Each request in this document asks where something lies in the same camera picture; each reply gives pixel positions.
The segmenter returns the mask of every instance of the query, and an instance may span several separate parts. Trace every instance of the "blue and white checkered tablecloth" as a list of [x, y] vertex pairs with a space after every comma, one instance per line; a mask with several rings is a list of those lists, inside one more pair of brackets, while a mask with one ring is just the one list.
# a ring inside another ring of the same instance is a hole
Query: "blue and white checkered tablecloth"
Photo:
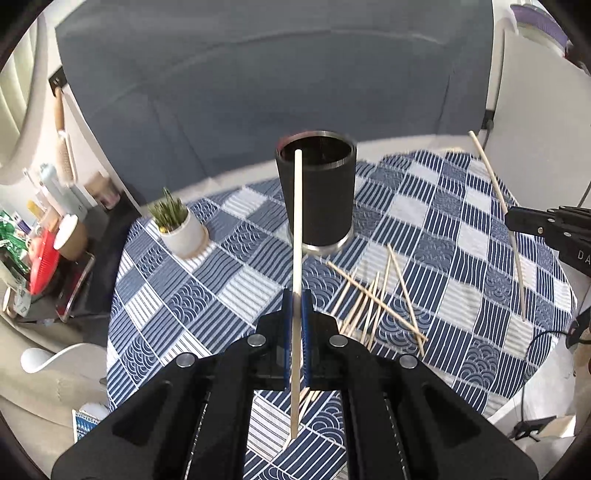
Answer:
[[[515, 204], [501, 183], [506, 200]], [[394, 154], [358, 161], [355, 238], [331, 260], [368, 285], [397, 252], [419, 328], [430, 339], [424, 361], [478, 412], [490, 416], [544, 362], [557, 339], [533, 335], [564, 329], [575, 297], [541, 239], [517, 235], [527, 318], [520, 318], [517, 274], [501, 207], [482, 162], [465, 153]], [[223, 351], [252, 332], [260, 315], [280, 308], [291, 287], [291, 247], [278, 179], [190, 203], [207, 226], [207, 251], [189, 261], [171, 255], [154, 222], [138, 220], [121, 258], [108, 343], [111, 408], [122, 404], [182, 352]], [[344, 286], [325, 259], [306, 257], [303, 287], [316, 309], [331, 312]], [[396, 275], [386, 302], [409, 318]], [[338, 318], [355, 300], [350, 289]], [[417, 353], [414, 336], [385, 314], [373, 351], [393, 358]], [[289, 392], [257, 392], [252, 406], [246, 479], [346, 478], [338, 393], [324, 393], [303, 429], [289, 432]]]

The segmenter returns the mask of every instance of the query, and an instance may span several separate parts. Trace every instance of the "curtain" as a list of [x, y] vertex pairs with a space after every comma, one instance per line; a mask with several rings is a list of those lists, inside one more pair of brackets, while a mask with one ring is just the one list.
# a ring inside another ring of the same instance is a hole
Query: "curtain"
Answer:
[[0, 167], [6, 165], [21, 135], [33, 79], [37, 21], [23, 35], [0, 72]]

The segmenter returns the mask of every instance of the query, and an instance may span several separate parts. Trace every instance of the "cup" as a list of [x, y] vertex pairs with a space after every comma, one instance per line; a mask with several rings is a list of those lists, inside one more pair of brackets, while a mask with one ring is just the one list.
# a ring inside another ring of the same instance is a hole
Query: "cup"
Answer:
[[302, 132], [280, 141], [275, 152], [293, 237], [294, 155], [302, 152], [302, 250], [329, 255], [353, 237], [357, 146], [328, 131]]

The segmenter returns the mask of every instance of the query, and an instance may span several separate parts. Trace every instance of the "red colander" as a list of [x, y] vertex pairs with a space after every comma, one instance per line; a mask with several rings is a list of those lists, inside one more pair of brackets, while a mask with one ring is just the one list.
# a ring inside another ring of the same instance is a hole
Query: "red colander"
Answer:
[[60, 253], [53, 248], [56, 236], [49, 230], [45, 230], [41, 236], [41, 244], [38, 251], [31, 259], [31, 282], [29, 291], [31, 295], [39, 295], [47, 287], [53, 274], [56, 272]]

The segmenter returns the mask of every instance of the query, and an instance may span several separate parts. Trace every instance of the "wooden stick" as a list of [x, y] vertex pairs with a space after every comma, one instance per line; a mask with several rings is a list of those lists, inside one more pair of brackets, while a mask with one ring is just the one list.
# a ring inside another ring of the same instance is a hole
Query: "wooden stick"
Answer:
[[[374, 289], [372, 290], [372, 293], [374, 295], [375, 295], [375, 291], [378, 288], [378, 284], [379, 284], [379, 272], [377, 272], [375, 274]], [[368, 334], [368, 327], [369, 327], [369, 324], [371, 323], [371, 314], [372, 314], [373, 309], [374, 309], [374, 301], [372, 300], [369, 302], [368, 315], [367, 315], [367, 318], [365, 319], [365, 325], [363, 326], [363, 334], [361, 334], [361, 345], [364, 344], [365, 336]]]
[[304, 415], [306, 415], [306, 410], [308, 410], [308, 406], [310, 406], [310, 402], [312, 401], [312, 395], [308, 395], [306, 398], [306, 402], [304, 402], [304, 406], [301, 408], [300, 416], [298, 419], [298, 423], [301, 423]]
[[[369, 286], [369, 291], [374, 289], [374, 287], [375, 287], [375, 280], [373, 282], [371, 282], [371, 285]], [[363, 311], [365, 310], [365, 306], [367, 305], [368, 300], [369, 300], [368, 296], [365, 296], [363, 298], [363, 303], [361, 304], [361, 307], [359, 308], [359, 311], [357, 312], [357, 315], [355, 316], [355, 320], [353, 320], [351, 322], [351, 325], [349, 325], [349, 331], [347, 333], [345, 333], [345, 335], [347, 337], [350, 337], [351, 335], [353, 335], [353, 332], [357, 328], [357, 325], [359, 324], [359, 321], [361, 320], [361, 317], [363, 316]]]
[[[390, 277], [390, 263], [392, 263], [392, 257], [388, 256], [388, 261], [386, 262], [386, 271], [384, 272], [384, 285], [382, 285], [382, 292], [379, 295], [379, 299], [384, 301], [384, 297], [386, 295], [386, 289], [388, 287], [388, 279]], [[378, 329], [378, 323], [380, 315], [382, 314], [382, 307], [378, 304], [378, 311], [375, 314], [374, 320], [374, 327], [371, 330], [371, 337], [369, 337], [368, 342], [368, 350], [371, 351], [372, 343], [374, 342], [375, 338], [375, 331]]]
[[[355, 270], [353, 270], [353, 272], [351, 273], [351, 276], [353, 278], [355, 278], [356, 273], [357, 273], [357, 269], [355, 268]], [[343, 303], [343, 300], [345, 299], [345, 295], [347, 295], [347, 292], [349, 291], [349, 287], [351, 287], [351, 282], [348, 281], [347, 284], [345, 285], [345, 287], [343, 288], [343, 291], [340, 293], [340, 297], [337, 300], [337, 302], [335, 303], [335, 306], [332, 309], [332, 312], [330, 312], [331, 317], [334, 317], [336, 315], [336, 313], [339, 311], [340, 304]]]
[[302, 231], [302, 159], [301, 150], [294, 159], [294, 264], [293, 264], [293, 317], [291, 318], [291, 412], [290, 435], [297, 437], [300, 422], [300, 362], [301, 362], [301, 231]]
[[[400, 280], [400, 286], [402, 287], [402, 293], [404, 294], [404, 299], [406, 300], [406, 303], [407, 303], [408, 312], [410, 313], [410, 318], [413, 321], [413, 325], [418, 330], [418, 323], [417, 323], [417, 318], [414, 315], [413, 303], [410, 300], [410, 295], [408, 294], [406, 282], [404, 281], [404, 277], [402, 276], [402, 270], [400, 270], [400, 265], [398, 265], [398, 260], [396, 259], [396, 254], [394, 253], [394, 250], [392, 250], [391, 245], [388, 245], [388, 252], [390, 253], [390, 258], [392, 258], [392, 263], [394, 264], [394, 269], [396, 270], [396, 275], [398, 276], [398, 279]], [[419, 336], [416, 336], [416, 337], [417, 337], [417, 343], [418, 343], [418, 350], [421, 353], [421, 357], [425, 358], [425, 349], [423, 347], [423, 339], [420, 338]]]
[[349, 323], [351, 322], [351, 320], [355, 316], [355, 312], [357, 312], [357, 308], [359, 308], [359, 304], [363, 300], [363, 297], [364, 297], [364, 295], [362, 293], [359, 293], [359, 295], [357, 296], [357, 300], [355, 301], [355, 304], [353, 305], [353, 308], [349, 310], [349, 313], [347, 314], [345, 321], [343, 321], [343, 323], [341, 324], [340, 329], [339, 329], [339, 333], [344, 334], [345, 329], [349, 326]]
[[392, 317], [394, 317], [396, 320], [398, 320], [407, 329], [412, 330], [414, 333], [416, 333], [418, 336], [420, 336], [423, 340], [425, 340], [425, 341], [428, 340], [428, 338], [425, 337], [417, 328], [415, 328], [414, 325], [408, 323], [398, 313], [396, 313], [388, 305], [386, 305], [382, 300], [377, 298], [373, 293], [371, 293], [367, 288], [365, 288], [363, 285], [361, 285], [359, 282], [357, 282], [354, 278], [351, 278], [349, 275], [347, 275], [344, 271], [342, 271], [334, 263], [327, 260], [326, 265], [328, 265], [330, 268], [332, 268], [335, 272], [337, 272], [343, 278], [349, 280], [353, 284], [354, 287], [356, 287], [358, 290], [365, 293], [370, 299], [373, 299], [375, 303], [380, 305], [386, 312], [388, 312]]
[[[482, 145], [480, 145], [480, 141], [475, 133], [470, 130], [468, 132], [478, 153], [480, 154], [480, 158], [484, 162], [486, 167], [486, 171], [488, 172], [488, 176], [491, 178], [492, 187], [495, 191], [496, 198], [499, 200], [501, 204], [501, 209], [503, 211], [503, 215], [507, 214], [507, 204], [505, 203], [505, 198], [503, 197], [503, 193], [501, 192], [501, 187], [499, 187], [499, 182], [496, 180], [496, 175], [494, 170], [492, 169], [491, 162], [488, 161], [488, 157], [484, 153], [484, 149]], [[517, 249], [517, 240], [515, 239], [515, 234], [509, 230], [509, 240], [511, 241], [511, 247], [513, 248], [513, 257], [515, 258], [515, 266], [517, 268], [517, 280], [519, 282], [519, 306], [521, 307], [521, 319], [525, 321], [525, 287], [523, 283], [523, 271], [521, 269], [521, 259], [519, 258], [519, 250]]]

